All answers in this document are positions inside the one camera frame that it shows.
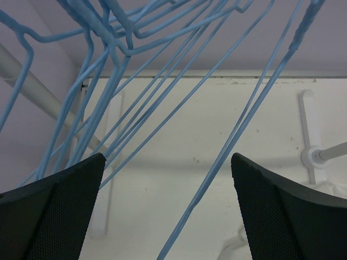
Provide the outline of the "white skirt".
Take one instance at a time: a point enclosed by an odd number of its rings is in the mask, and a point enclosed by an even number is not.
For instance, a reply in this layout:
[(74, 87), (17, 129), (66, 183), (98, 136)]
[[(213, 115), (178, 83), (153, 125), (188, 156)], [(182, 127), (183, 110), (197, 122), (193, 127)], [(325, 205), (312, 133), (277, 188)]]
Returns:
[[(319, 184), (307, 184), (306, 186), (322, 193), (346, 199), (346, 184), (324, 181)], [(237, 235), (225, 244), (217, 259), (252, 259), (243, 223), (241, 223)]]

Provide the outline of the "white clothes rack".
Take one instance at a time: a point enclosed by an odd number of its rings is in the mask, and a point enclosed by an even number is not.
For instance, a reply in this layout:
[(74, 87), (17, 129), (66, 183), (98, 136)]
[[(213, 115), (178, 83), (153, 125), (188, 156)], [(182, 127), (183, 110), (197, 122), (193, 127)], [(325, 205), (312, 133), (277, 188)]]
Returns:
[[(126, 101), (155, 79), (154, 72), (157, 71), (141, 72), (111, 101), (106, 119), (101, 122), (103, 132), (111, 129), (107, 124), (116, 123), (120, 112), (125, 112)], [(125, 152), (120, 152), (111, 170), (120, 166), (179, 98), (203, 79), (204, 72), (207, 71), (189, 71), (178, 81), (169, 100), (145, 123)], [(117, 237), (119, 241), (125, 238), (131, 242), (140, 238), (163, 241), (213, 164), (213, 155), (217, 155), (217, 149), (227, 139), (260, 74), (259, 71), (213, 72), (182, 110), (99, 192), (90, 236), (103, 237), (101, 234), (107, 232), (107, 237)], [(20, 95), (56, 120), (62, 103), (31, 72)], [(325, 71), (281, 73), (232, 153), (241, 153), (269, 170), (307, 185), (308, 170), (299, 158), (308, 133), (312, 138), (313, 134), (317, 138), (320, 134), (320, 145), (318, 140), (312, 141), (316, 149), (346, 142), (346, 75)], [(231, 155), (200, 206), (195, 208), (197, 211), (191, 215), (193, 220), (189, 220), (183, 238), (217, 240), (241, 224), (230, 159)], [(327, 170), (317, 170), (329, 176), (317, 184), (324, 181), (346, 184), (346, 155), (336, 160)]]

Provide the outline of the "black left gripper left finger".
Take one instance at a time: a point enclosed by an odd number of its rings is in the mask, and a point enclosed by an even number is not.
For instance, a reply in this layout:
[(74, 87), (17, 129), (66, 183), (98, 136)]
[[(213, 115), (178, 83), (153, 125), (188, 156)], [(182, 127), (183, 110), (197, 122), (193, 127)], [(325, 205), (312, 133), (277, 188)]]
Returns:
[(97, 153), (1, 193), (1, 259), (79, 259), (105, 163)]

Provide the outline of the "blue wire hanger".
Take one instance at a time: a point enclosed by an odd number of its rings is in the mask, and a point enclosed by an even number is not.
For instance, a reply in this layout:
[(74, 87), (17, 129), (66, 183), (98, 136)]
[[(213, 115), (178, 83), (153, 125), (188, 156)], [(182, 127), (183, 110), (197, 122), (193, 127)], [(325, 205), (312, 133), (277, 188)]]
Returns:
[(208, 174), (204, 178), (203, 182), (201, 183), (200, 187), (198, 188), (197, 192), (193, 196), (190, 204), (184, 211), (183, 215), (181, 216), (179, 222), (175, 226), (173, 232), (171, 233), (168, 240), (165, 242), (163, 248), (161, 249), (159, 255), (157, 256), (157, 259), (164, 259), (170, 249), (172, 248), (173, 244), (175, 243), (176, 239), (180, 235), (181, 231), (183, 230), (185, 224), (187, 223), (193, 209), (196, 207), (196, 205), (201, 201), (202, 197), (205, 195), (207, 189), (209, 188), (210, 184), (216, 177), (218, 171), (220, 170), (221, 166), (225, 162), (226, 158), (229, 156), (230, 152), (236, 145), (237, 141), (239, 140), (240, 136), (242, 135), (243, 131), (248, 126), (249, 122), (253, 118), (254, 114), (262, 104), (263, 100), (267, 96), (268, 92), (274, 85), (275, 81), (281, 74), (281, 72), (284, 70), (285, 66), (287, 65), (288, 61), (292, 58), (294, 53), (298, 50), (299, 46), (301, 45), (306, 32), (308, 31), (309, 27), (311, 26), (312, 22), (314, 21), (317, 13), (322, 8), (323, 4), (325, 3), (324, 0), (321, 1), (310, 1), (310, 4), (308, 5), (305, 14), (303, 16), (303, 19), (301, 20), (299, 26), (297, 27), (295, 34), (293, 36), (293, 40), (288, 47), (288, 51), (285, 54), (285, 56), (282, 58), (278, 66), (276, 67), (275, 71), (273, 72), (270, 79), (267, 81), (267, 84), (265, 85), (264, 89), (260, 93), (259, 97), (255, 99), (255, 95), (258, 92), (258, 89), (265, 78), (266, 73), (268, 72), (270, 65), (273, 63), (274, 58), (279, 51), (280, 46), (282, 45), (282, 42), (295, 18), (297, 15), (298, 10), (300, 9), (302, 5), (302, 1), (299, 1), (297, 5), (295, 6), (295, 9), (290, 16), (290, 19), (288, 20), (283, 33), (281, 34), (250, 98), (248, 99), (246, 106), (244, 107), (240, 117), (238, 118), (236, 124), (234, 125), (234, 128), (232, 132), (230, 133), (227, 141), (223, 145), (221, 151), (219, 152), (217, 158), (215, 159), (212, 167), (210, 168)]

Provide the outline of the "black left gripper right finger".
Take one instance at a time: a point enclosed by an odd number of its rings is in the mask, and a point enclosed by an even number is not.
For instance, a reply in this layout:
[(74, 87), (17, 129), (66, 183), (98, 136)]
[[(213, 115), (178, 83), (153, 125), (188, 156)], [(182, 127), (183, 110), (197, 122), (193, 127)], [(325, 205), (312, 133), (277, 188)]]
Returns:
[(346, 259), (346, 199), (234, 153), (234, 187), (252, 259)]

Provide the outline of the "bundle of blue hangers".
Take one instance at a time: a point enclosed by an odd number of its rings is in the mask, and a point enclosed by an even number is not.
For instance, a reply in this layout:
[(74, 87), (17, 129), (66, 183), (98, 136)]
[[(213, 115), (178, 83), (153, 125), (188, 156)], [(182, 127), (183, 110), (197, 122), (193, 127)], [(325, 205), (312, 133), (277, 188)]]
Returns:
[[(154, 118), (154, 113), (169, 100), (178, 81), (186, 75), (222, 27), (231, 24), (234, 14), (244, 14), (253, 1), (152, 1), (124, 11), (117, 1), (101, 1), (96, 11), (90, 1), (59, 1), (59, 6), (79, 28), (43, 36), (17, 21), (7, 8), (13, 1), (1, 1), (1, 38), (12, 34), (23, 49), (21, 57), (1, 49), (1, 80), (12, 86), (1, 91), (1, 150), (9, 149), (5, 138), (10, 132), (22, 141), (19, 162), (24, 164), (30, 148), (43, 137), (46, 147), (37, 165), (20, 182), (30, 184), (72, 166), (95, 153), (102, 153), (111, 168), (120, 152), (125, 152), (135, 136)], [(20, 95), (38, 49), (57, 45), (61, 40), (79, 36), (87, 47), (79, 74), (63, 99), (58, 114), (51, 118)], [(154, 70), (155, 79), (144, 90), (126, 101), (111, 129), (101, 129), (106, 109), (117, 94), (141, 72)], [(166, 114), (154, 130), (112, 170), (118, 173), (139, 153), (206, 82), (209, 71)]]

